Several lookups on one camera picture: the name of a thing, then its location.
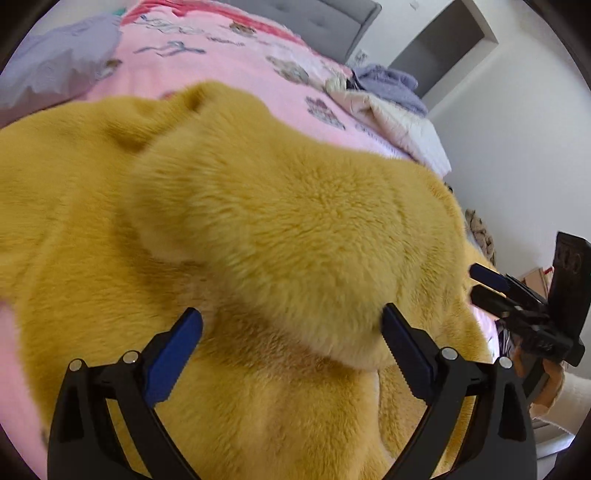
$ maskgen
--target upholstered headboard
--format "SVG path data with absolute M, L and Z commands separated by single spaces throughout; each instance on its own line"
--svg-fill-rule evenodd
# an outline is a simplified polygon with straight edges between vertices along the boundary
M 345 63 L 380 13 L 372 0 L 221 0 L 293 30 L 317 52 Z

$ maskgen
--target human hand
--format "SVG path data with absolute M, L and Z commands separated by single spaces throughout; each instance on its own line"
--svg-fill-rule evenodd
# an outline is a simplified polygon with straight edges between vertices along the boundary
M 525 369 L 521 362 L 521 347 L 517 346 L 511 355 L 513 364 L 515 365 L 515 371 L 521 378 L 525 377 Z M 563 382 L 563 369 L 562 366 L 551 362 L 550 360 L 543 359 L 544 370 L 548 374 L 549 379 L 547 380 L 544 388 L 540 394 L 534 399 L 533 403 L 536 405 L 542 405 L 546 408 L 550 408 Z

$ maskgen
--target white sleeve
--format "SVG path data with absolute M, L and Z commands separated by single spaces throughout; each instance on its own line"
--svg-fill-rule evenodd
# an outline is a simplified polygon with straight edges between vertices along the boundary
M 550 408 L 533 404 L 530 415 L 576 435 L 591 410 L 591 380 L 564 372 L 562 387 Z

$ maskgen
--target metal screw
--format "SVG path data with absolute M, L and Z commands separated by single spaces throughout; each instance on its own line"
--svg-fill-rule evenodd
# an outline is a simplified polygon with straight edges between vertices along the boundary
M 445 360 L 455 360 L 457 358 L 457 352 L 453 348 L 447 346 L 441 350 L 441 356 Z
M 510 369 L 513 366 L 513 362 L 508 356 L 502 356 L 499 358 L 499 365 L 503 368 Z
M 138 361 L 138 358 L 139 353 L 135 350 L 130 350 L 129 352 L 125 352 L 125 355 L 123 356 L 123 361 L 126 364 L 134 364 L 136 363 L 136 361 Z
M 80 368 L 82 368 L 82 360 L 79 358 L 70 362 L 70 371 L 77 372 Z

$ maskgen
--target yellow fur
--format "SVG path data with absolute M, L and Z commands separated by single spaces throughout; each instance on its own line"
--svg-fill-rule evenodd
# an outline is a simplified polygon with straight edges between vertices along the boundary
M 71 359 L 113 362 L 194 306 L 204 337 L 158 413 L 204 480 L 378 480 L 424 411 L 382 306 L 488 357 L 461 213 L 421 166 L 313 141 L 216 83 L 65 105 L 0 145 L 0 296 L 46 423 Z

